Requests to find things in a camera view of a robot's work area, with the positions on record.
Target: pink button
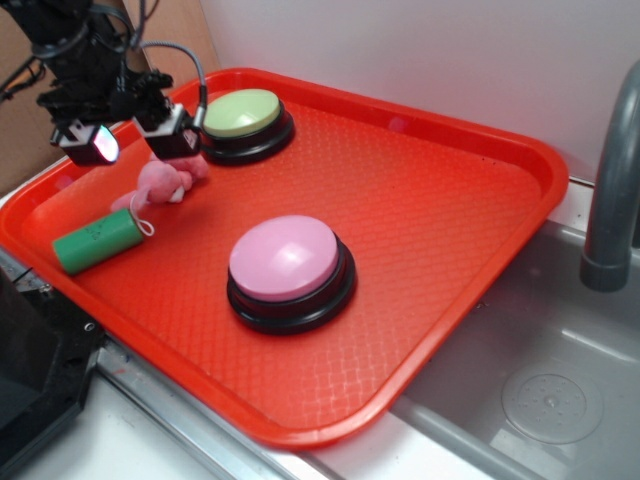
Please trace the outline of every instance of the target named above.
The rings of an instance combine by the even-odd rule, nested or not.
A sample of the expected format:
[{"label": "pink button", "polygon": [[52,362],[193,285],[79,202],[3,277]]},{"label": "pink button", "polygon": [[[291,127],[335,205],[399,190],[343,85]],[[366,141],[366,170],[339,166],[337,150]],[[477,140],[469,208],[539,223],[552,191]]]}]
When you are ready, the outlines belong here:
[{"label": "pink button", "polygon": [[337,264],[333,231],[315,218],[288,215],[245,233],[231,251],[229,270],[245,295],[285,302],[317,290]]}]

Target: tray rim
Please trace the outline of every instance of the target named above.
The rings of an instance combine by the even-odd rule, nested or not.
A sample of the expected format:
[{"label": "tray rim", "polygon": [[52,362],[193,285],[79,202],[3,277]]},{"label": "tray rim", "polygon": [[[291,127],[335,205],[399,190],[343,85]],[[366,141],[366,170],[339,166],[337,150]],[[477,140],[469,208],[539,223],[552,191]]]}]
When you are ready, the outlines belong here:
[{"label": "tray rim", "polygon": [[[288,449],[316,448],[333,443],[365,428],[374,419],[382,415],[401,394],[403,387],[408,385],[411,379],[417,375],[433,352],[446,340],[448,334],[468,313],[472,305],[475,304],[474,302],[479,300],[518,251],[524,247],[529,238],[538,230],[551,210],[562,200],[568,186],[569,174],[567,167],[560,155],[551,147],[527,136],[383,100],[372,99],[303,80],[251,68],[220,70],[209,73],[206,79],[210,90],[214,90],[215,88],[213,87],[219,84],[229,85],[231,89],[234,88],[234,85],[236,86],[235,88],[251,88],[247,86],[247,82],[249,82],[250,84],[260,85],[262,88],[273,89],[276,94],[278,93],[278,86],[286,87],[289,92],[287,97],[290,99],[311,92],[314,94],[314,105],[305,103],[305,106],[311,106],[330,113],[336,113],[336,110],[340,110],[340,115],[347,118],[355,117],[356,120],[360,121],[362,120],[358,115],[366,112],[368,120],[366,123],[378,125],[382,128],[387,128],[384,120],[389,118],[389,114],[397,115],[400,118],[413,118],[421,122],[426,121],[433,127],[431,135],[437,138],[429,138],[430,141],[455,146],[452,143],[460,136],[466,135],[471,139],[471,148],[465,149],[467,151],[473,151],[473,148],[477,150],[488,148],[491,150],[497,146],[508,146],[514,152],[529,152],[528,155],[523,156],[526,158],[519,160],[517,163],[510,163],[522,167],[538,180],[541,187],[541,198],[534,210],[505,239],[499,250],[482,266],[478,274],[464,288],[463,293],[445,310],[443,316],[428,332],[428,335],[425,335],[420,340],[418,345],[382,384],[381,388],[354,414],[345,419],[310,429],[282,427],[279,424],[270,422],[263,412],[257,411],[251,405],[246,404],[244,400],[238,402],[236,395],[224,385],[218,382],[203,382],[200,375],[197,374],[197,370],[191,371],[190,368],[180,368],[180,365],[191,366],[192,364],[186,362],[183,357],[170,349],[165,349],[161,353],[164,361],[163,366],[159,366],[156,360],[160,358],[160,353],[155,348],[156,342],[146,338],[146,334],[141,328],[133,325],[134,328],[131,329],[132,325],[129,325],[129,330],[126,332],[128,340],[123,341],[121,334],[123,333],[126,318],[122,318],[117,322],[118,324],[122,323],[122,325],[117,324],[115,328],[108,329],[111,334],[130,348],[133,348],[130,344],[137,345],[133,348],[134,351],[196,397],[201,399],[215,398],[219,400],[216,403],[223,402],[224,409],[218,410],[218,413],[225,416],[231,423],[253,438],[269,445]],[[179,87],[171,94],[173,101],[185,104],[192,103],[192,99],[189,98],[190,92],[197,85],[198,82],[194,80]],[[130,121],[117,126],[114,129],[114,133],[122,149],[139,138],[135,126]],[[411,136],[416,134],[413,131],[400,133]],[[533,158],[529,158],[531,155],[538,160],[543,160],[543,162],[533,162]],[[0,244],[26,265],[33,266],[42,278],[67,296],[73,298],[74,302],[77,302],[78,305],[94,317],[98,317],[102,312],[116,315],[119,318],[121,315],[117,310],[99,304],[99,301],[96,301],[91,294],[85,292],[74,282],[73,277],[65,275],[56,266],[48,264],[45,259],[20,242],[20,227],[17,225],[18,222],[12,221],[16,216],[20,219],[27,218],[44,200],[51,198],[61,190],[52,185],[55,184],[53,179],[65,178],[73,182],[93,170],[93,168],[78,167],[68,158],[63,159],[58,165],[43,172],[42,175],[19,189],[0,208]],[[510,254],[506,256],[503,253],[504,251],[509,251]],[[479,293],[470,297],[464,295],[466,291]],[[171,357],[169,362],[166,361],[167,355]],[[211,405],[208,401],[204,401],[204,403],[213,409],[217,408],[217,406]],[[250,429],[246,428],[248,416],[251,419]]]}]

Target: gray faucet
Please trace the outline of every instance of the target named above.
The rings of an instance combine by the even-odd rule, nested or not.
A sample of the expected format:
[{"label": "gray faucet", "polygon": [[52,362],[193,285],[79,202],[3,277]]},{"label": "gray faucet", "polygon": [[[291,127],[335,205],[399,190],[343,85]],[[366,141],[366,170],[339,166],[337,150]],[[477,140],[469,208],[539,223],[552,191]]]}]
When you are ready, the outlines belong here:
[{"label": "gray faucet", "polygon": [[587,287],[614,292],[627,283],[631,247],[640,247],[639,206],[640,61],[622,84],[600,158],[580,265]]}]

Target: red tray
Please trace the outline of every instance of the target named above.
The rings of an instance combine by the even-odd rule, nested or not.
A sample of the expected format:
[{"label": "red tray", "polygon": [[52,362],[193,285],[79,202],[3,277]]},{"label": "red tray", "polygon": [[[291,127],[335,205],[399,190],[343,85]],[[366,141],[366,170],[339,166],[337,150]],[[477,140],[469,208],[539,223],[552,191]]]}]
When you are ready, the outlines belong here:
[{"label": "red tray", "polygon": [[[519,135],[256,70],[207,77],[212,98],[276,93],[285,150],[212,166],[182,204],[145,215],[156,235],[76,277],[51,242],[108,213],[149,149],[117,130],[112,167],[65,161],[0,210],[0,242],[122,342],[254,438],[298,449],[358,431],[393,402],[562,199],[567,170]],[[174,94],[191,108],[195,83]],[[353,253],[356,294],[300,335],[253,332],[226,298],[228,255],[268,218],[303,214]]]}]

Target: stainless steel sink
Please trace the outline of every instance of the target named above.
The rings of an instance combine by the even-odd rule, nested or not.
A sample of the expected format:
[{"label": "stainless steel sink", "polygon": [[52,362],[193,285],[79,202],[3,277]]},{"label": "stainless steel sink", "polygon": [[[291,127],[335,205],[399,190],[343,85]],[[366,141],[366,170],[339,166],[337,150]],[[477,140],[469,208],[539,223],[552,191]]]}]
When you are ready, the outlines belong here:
[{"label": "stainless steel sink", "polygon": [[495,477],[640,478],[640,257],[595,293],[583,243],[547,222],[392,412]]}]

